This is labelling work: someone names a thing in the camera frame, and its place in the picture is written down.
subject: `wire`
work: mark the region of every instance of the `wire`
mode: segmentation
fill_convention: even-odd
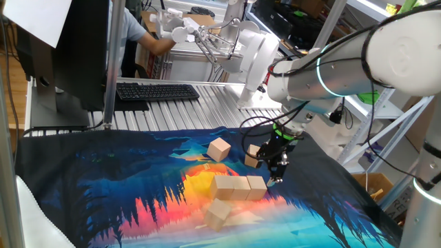
[[[12,33],[12,38],[11,38],[11,36],[9,36],[9,33],[7,33],[8,42],[10,44],[10,49],[11,49],[11,54],[15,60],[20,62],[20,59],[16,56],[16,54],[14,53],[14,50],[12,49],[12,47],[14,47],[15,50],[17,51],[17,44],[15,43],[14,27],[12,27],[11,21],[8,21],[8,24],[6,24],[6,25],[7,25],[6,32],[8,32],[9,28],[11,28],[11,33]]]
[[[209,28],[209,29],[208,29],[208,32],[209,32],[210,34],[213,34],[210,30],[213,30],[213,29],[223,29],[223,28],[225,28],[226,26],[228,26],[230,23],[232,23],[232,22],[234,21],[234,19],[235,19],[235,18],[233,18],[231,21],[229,21],[227,24],[223,25],[222,27],[219,27],[219,28]]]
[[[347,107],[345,107],[344,110],[345,110],[345,126],[346,126],[346,128],[348,130],[351,130],[352,127],[353,127],[353,116],[352,116],[352,113],[347,109]],[[348,127],[348,125],[347,125],[347,116],[348,115],[351,117],[351,127]]]
[[[15,110],[14,105],[14,98],[12,97],[12,89],[11,89],[11,80],[9,77],[9,54],[8,54],[8,44],[6,43],[7,40],[7,33],[5,31],[5,25],[3,22],[3,13],[0,16],[1,18],[1,30],[3,31],[3,45],[5,46],[6,50],[6,85],[8,87],[8,95],[9,95],[9,102],[11,103],[11,109],[12,114],[14,115],[14,122],[15,122],[15,155],[14,155],[14,164],[17,161],[17,153],[19,148],[19,118],[17,117],[17,111]]]
[[[439,7],[440,4],[441,4],[441,1],[434,1],[434,2],[432,2],[432,3],[428,3],[428,4],[426,4],[425,6],[418,6],[418,7],[414,8],[414,9],[412,9],[412,10],[406,12],[406,13],[403,13],[403,14],[397,14],[397,15],[394,15],[394,16],[392,16],[392,17],[389,17],[389,18],[385,19],[384,21],[382,21],[381,23],[379,23],[378,25],[374,25],[374,26],[371,26],[371,27],[368,27],[368,28],[365,28],[365,29],[359,30],[359,31],[357,31],[357,32],[354,32],[354,33],[352,33],[352,34],[349,34],[349,35],[347,35],[347,36],[341,38],[340,40],[338,40],[338,41],[336,41],[336,42],[330,44],[329,47],[326,47],[326,48],[322,49],[322,50],[320,51],[320,54],[318,54],[317,56],[315,56],[312,60],[308,61],[306,64],[304,64],[303,66],[301,66],[301,67],[298,68],[298,69],[289,70],[289,71],[287,71],[287,72],[283,72],[283,73],[276,73],[276,72],[274,72],[274,71],[272,70],[272,68],[273,68],[275,65],[277,65],[277,63],[279,63],[281,60],[272,63],[272,64],[268,67],[268,69],[267,69],[268,72],[269,72],[272,76],[274,76],[274,77],[284,77],[284,76],[294,76],[294,75],[297,75],[297,74],[303,72],[304,70],[307,70],[307,68],[308,68],[310,65],[314,64],[319,58],[321,58],[321,57],[323,57],[324,55],[328,54],[329,52],[331,52],[332,50],[334,50],[335,48],[337,48],[339,45],[342,45],[343,43],[349,41],[350,39],[352,39],[352,38],[354,38],[354,37],[356,37],[356,36],[358,36],[358,35],[360,35],[360,34],[363,34],[363,33],[365,33],[365,32],[368,32],[368,34],[367,34],[367,38],[365,39],[365,42],[363,43],[363,46],[362,46],[362,52],[361,52],[361,64],[362,64],[363,71],[364,71],[365,74],[366,74],[366,77],[367,77],[367,78],[370,80],[370,82],[371,82],[371,89],[372,89],[372,102],[373,102],[373,104],[372,104],[372,111],[371,111],[371,123],[370,123],[370,125],[369,125],[368,139],[367,139],[368,146],[369,146],[369,148],[372,149],[373,153],[374,153],[378,158],[380,158],[382,161],[384,161],[387,165],[389,165],[390,167],[394,168],[395,170],[397,170],[397,171],[399,171],[399,172],[402,172],[403,174],[406,174],[406,175],[409,175],[409,176],[414,177],[414,178],[415,178],[415,179],[421,184],[421,186],[423,186],[423,188],[424,188],[425,190],[431,189],[431,188],[433,187],[433,183],[432,183],[432,184],[431,184],[431,183],[426,183],[426,182],[423,181],[420,177],[415,176],[415,175],[410,174],[410,173],[407,173],[407,172],[405,172],[405,171],[403,171],[403,170],[401,170],[401,169],[398,169],[397,167],[393,166],[391,163],[389,163],[388,161],[386,161],[383,157],[381,157],[381,156],[380,156],[380,155],[379,155],[379,154],[378,154],[378,153],[372,148],[372,146],[371,146],[371,143],[370,143],[369,137],[370,137],[370,134],[371,134],[371,131],[372,131],[373,118],[374,118],[374,114],[375,114],[375,110],[374,110],[374,109],[375,109],[375,107],[374,107],[374,102],[375,102],[375,97],[374,97],[374,84],[379,85],[379,86],[382,86],[382,87],[387,87],[387,88],[391,88],[391,86],[388,86],[388,85],[384,84],[383,82],[377,81],[377,80],[375,80],[375,79],[373,78],[372,73],[371,73],[371,70],[370,70],[370,68],[369,68],[369,64],[367,63],[366,58],[367,58],[367,48],[368,48],[368,46],[369,46],[369,42],[370,42],[370,40],[371,40],[373,34],[374,34],[377,30],[379,30],[382,26],[384,26],[384,25],[386,25],[386,24],[388,24],[388,23],[391,23],[391,22],[393,22],[393,21],[397,21],[397,20],[399,20],[399,19],[402,19],[402,18],[408,17],[408,16],[410,16],[410,15],[412,15],[412,14],[415,14],[415,13],[425,12],[425,11],[430,11],[430,10],[440,10],[440,9],[441,9],[441,8]]]
[[[246,11],[247,11],[247,4],[248,4],[248,0],[245,0],[245,2],[243,4],[242,21],[245,20],[245,15],[246,15]]]
[[[258,160],[266,160],[266,159],[272,159],[273,157],[279,155],[281,152],[285,151],[285,148],[288,147],[288,146],[290,146],[290,145],[291,145],[291,142],[288,142],[286,145],[283,145],[282,147],[280,147],[280,149],[279,149],[277,152],[275,152],[274,154],[272,154],[272,155],[266,155],[266,156],[264,156],[264,157],[262,157],[262,156],[257,157],[257,156],[254,156],[254,155],[250,154],[250,153],[245,149],[245,138],[246,138],[246,137],[263,136],[263,135],[266,135],[266,134],[270,134],[270,133],[273,132],[273,131],[265,132],[265,133],[263,133],[263,134],[249,134],[254,128],[256,128],[256,127],[260,127],[261,125],[264,125],[264,124],[269,123],[269,122],[274,123],[274,124],[276,125],[276,127],[278,128],[278,130],[280,130],[280,131],[282,132],[282,134],[285,134],[285,133],[283,132],[283,128],[284,128],[284,126],[285,126],[286,124],[288,124],[288,122],[292,121],[292,119],[294,119],[294,118],[298,115],[298,113],[300,113],[300,111],[301,111],[301,110],[306,106],[306,104],[308,104],[308,103],[309,103],[309,101],[305,101],[304,103],[302,103],[302,104],[299,105],[298,107],[296,107],[296,108],[294,108],[294,109],[292,109],[292,110],[286,112],[285,114],[282,114],[282,115],[280,115],[280,116],[277,116],[277,117],[275,117],[275,118],[267,118],[267,117],[264,117],[264,116],[254,116],[254,117],[251,117],[251,118],[248,118],[248,119],[244,120],[244,121],[240,124],[240,126],[239,126],[239,132],[242,134],[242,143],[241,143],[241,145],[242,145],[242,150],[244,151],[244,153],[246,153],[246,155],[248,155],[248,156],[250,156],[250,157],[252,157],[252,158],[254,158],[254,159],[258,159]],[[278,119],[280,119],[280,118],[283,118],[283,117],[286,117],[286,116],[288,116],[288,115],[290,115],[290,114],[292,114],[292,113],[294,113],[294,112],[295,112],[295,114],[294,114],[291,118],[289,118],[288,121],[284,122],[282,125],[280,125],[280,124],[278,124],[278,123],[276,122],[276,120],[278,120]],[[258,124],[256,124],[256,125],[250,127],[245,133],[243,133],[243,132],[242,132],[242,126],[243,126],[246,122],[248,122],[249,120],[252,120],[253,118],[266,118],[266,119],[268,119],[268,120],[267,120],[267,121],[263,121],[263,122],[261,122],[261,123],[258,123]]]
[[[433,187],[433,183],[427,183],[426,181],[424,181],[422,178],[420,178],[419,176],[410,174],[402,169],[399,169],[395,166],[393,166],[389,161],[387,161],[386,159],[384,159],[383,157],[381,157],[381,155],[379,155],[377,153],[377,151],[372,147],[371,145],[371,141],[369,139],[369,137],[371,136],[371,131],[372,131],[372,125],[373,125],[373,119],[375,116],[375,89],[374,89],[374,84],[383,84],[382,82],[379,82],[377,80],[374,79],[374,77],[372,76],[371,73],[371,69],[369,67],[369,64],[367,63],[367,48],[369,47],[369,43],[372,39],[373,34],[379,30],[382,26],[391,23],[393,21],[397,21],[399,19],[408,17],[412,14],[416,14],[416,13],[420,13],[420,12],[425,12],[425,11],[430,11],[430,10],[439,10],[441,9],[438,5],[441,3],[441,1],[434,1],[432,3],[428,3],[425,6],[418,6],[406,13],[403,14],[397,14],[395,16],[389,17],[387,19],[385,19],[384,21],[382,21],[381,23],[379,23],[378,25],[375,25],[374,27],[371,28],[371,30],[369,31],[367,38],[365,39],[365,42],[363,43],[362,46],[362,68],[365,71],[365,74],[367,76],[367,78],[370,80],[371,82],[371,91],[372,91],[372,110],[371,110],[371,123],[369,124],[369,131],[367,133],[367,144],[369,146],[369,148],[372,150],[372,152],[379,158],[381,159],[383,162],[385,162],[388,166],[390,166],[391,168],[395,169],[398,172],[401,172],[403,174],[406,174],[408,176],[411,176],[413,178],[415,178],[420,184],[421,186],[425,189],[425,190],[430,190]]]
[[[273,71],[271,70],[271,67],[274,67],[278,62],[280,62],[280,61],[277,61],[277,62],[275,62],[275,63],[272,63],[272,64],[268,67],[268,72],[269,72],[271,75],[273,75],[274,77],[294,76],[294,75],[296,75],[296,74],[302,72],[303,70],[307,69],[308,66],[312,65],[312,64],[315,63],[319,58],[321,58],[321,57],[323,57],[324,55],[326,55],[327,53],[331,52],[334,48],[338,47],[339,45],[343,44],[344,42],[346,42],[346,41],[348,41],[348,40],[350,40],[350,39],[352,39],[352,38],[354,38],[354,37],[356,37],[356,36],[358,36],[358,35],[360,35],[360,34],[362,34],[362,33],[364,33],[364,32],[369,31],[371,28],[372,28],[372,27],[370,27],[370,28],[365,28],[365,29],[363,29],[363,30],[359,30],[359,31],[357,31],[357,32],[354,32],[354,33],[352,33],[352,34],[349,34],[349,35],[347,35],[347,36],[341,38],[340,40],[338,40],[338,41],[332,43],[332,44],[329,46],[329,48],[327,48],[326,50],[322,50],[322,52],[321,52],[319,55],[315,56],[312,60],[310,60],[309,62],[307,62],[306,64],[304,64],[302,67],[300,67],[300,68],[298,68],[298,69],[290,70],[290,71],[288,71],[288,72],[283,72],[283,73],[275,73],[275,72],[273,72]]]
[[[55,128],[55,127],[33,127],[33,128],[30,128],[30,129],[24,131],[22,134],[22,137],[24,137],[26,134],[29,134],[30,132],[33,132],[33,131],[59,131],[59,130],[69,129],[71,131],[83,132],[83,131],[88,131],[88,130],[93,130],[95,128],[98,128],[102,124],[103,124],[103,121],[100,121],[98,124],[96,124],[93,127],[65,127],[64,129],[62,127],[57,127],[57,128]]]

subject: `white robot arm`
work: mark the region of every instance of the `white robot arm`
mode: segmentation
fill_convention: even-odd
[[[269,184],[282,181],[288,166],[286,153],[294,148],[305,125],[315,114],[334,110],[340,97],[371,92],[372,82],[412,96],[441,96],[441,32],[437,31],[441,28],[440,4],[436,1],[392,17],[372,30],[275,66],[268,92],[283,104],[286,116],[277,120],[271,139],[257,153],[257,157],[266,157],[263,160],[271,174]],[[441,165],[439,97],[418,159],[413,182],[416,190],[401,248],[440,246],[441,173],[436,165]]]
[[[231,6],[242,6],[243,3],[231,2]],[[213,66],[221,65],[218,55],[238,59],[238,68],[229,73],[239,74],[239,80],[245,83],[240,96],[236,100],[239,108],[246,107],[252,99],[257,88],[267,75],[266,69],[276,56],[279,40],[274,34],[269,34],[259,30],[255,23],[250,21],[240,21],[239,18],[225,20],[211,26],[199,26],[191,18],[183,18],[183,13],[169,8],[167,11],[161,10],[158,15],[150,15],[150,21],[156,23],[158,35],[161,38],[173,39],[175,42],[184,42],[189,34],[194,35],[197,46]],[[234,41],[210,32],[212,29],[225,29],[235,34]],[[236,43],[241,47],[234,53]],[[234,91],[231,86],[226,90]]]

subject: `wooden block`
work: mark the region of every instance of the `wooden block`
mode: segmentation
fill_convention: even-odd
[[[228,156],[231,145],[226,143],[223,139],[217,138],[209,144],[207,155],[213,158],[216,162],[221,162]]]
[[[262,176],[247,176],[251,190],[248,194],[247,200],[262,200],[267,192],[267,185]]]
[[[234,191],[230,200],[247,200],[251,187],[246,176],[232,176]]]
[[[232,208],[219,199],[214,199],[205,213],[204,223],[214,231],[220,231]]]
[[[247,152],[249,154],[255,156],[257,154],[257,152],[259,151],[259,149],[260,149],[260,147],[258,147],[257,145],[249,145]],[[256,168],[258,164],[259,164],[259,161],[257,159],[254,159],[248,155],[245,155],[245,165]]]
[[[232,176],[214,176],[209,190],[213,199],[229,200],[234,191]]]

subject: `monitor stand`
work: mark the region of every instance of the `monitor stand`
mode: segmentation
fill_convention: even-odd
[[[87,127],[90,125],[88,111],[81,107],[81,102],[77,97],[67,92],[55,93],[56,111],[41,104],[40,98],[37,87],[32,87],[31,127]]]
[[[31,127],[87,127],[88,111],[78,98],[56,93],[52,48],[30,35],[36,87],[32,87]]]

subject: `black keyboard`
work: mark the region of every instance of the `black keyboard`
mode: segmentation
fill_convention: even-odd
[[[117,83],[116,92],[123,101],[167,101],[199,98],[198,92],[191,85]]]

